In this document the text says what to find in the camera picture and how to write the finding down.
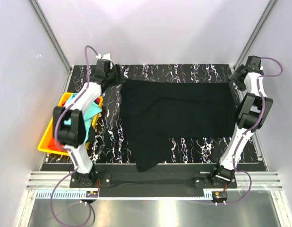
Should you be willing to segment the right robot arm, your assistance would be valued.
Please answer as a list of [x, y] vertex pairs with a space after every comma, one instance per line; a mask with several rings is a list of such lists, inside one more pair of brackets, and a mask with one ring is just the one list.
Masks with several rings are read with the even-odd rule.
[[230, 143], [208, 177], [213, 187], [222, 188], [232, 182], [246, 143], [263, 126], [273, 105], [273, 100], [264, 91], [261, 62], [261, 57], [249, 56], [246, 64], [240, 65], [229, 76], [229, 81], [246, 94], [235, 114]]

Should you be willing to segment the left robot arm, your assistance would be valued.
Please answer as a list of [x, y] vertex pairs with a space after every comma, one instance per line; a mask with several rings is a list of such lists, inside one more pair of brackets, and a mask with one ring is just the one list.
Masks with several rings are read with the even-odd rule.
[[86, 187], [94, 186], [97, 176], [86, 150], [84, 115], [104, 92], [109, 76], [118, 77], [114, 64], [109, 59], [98, 59], [94, 76], [87, 75], [87, 82], [75, 98], [65, 106], [53, 109], [53, 137], [56, 146], [68, 152], [74, 164], [71, 175]]

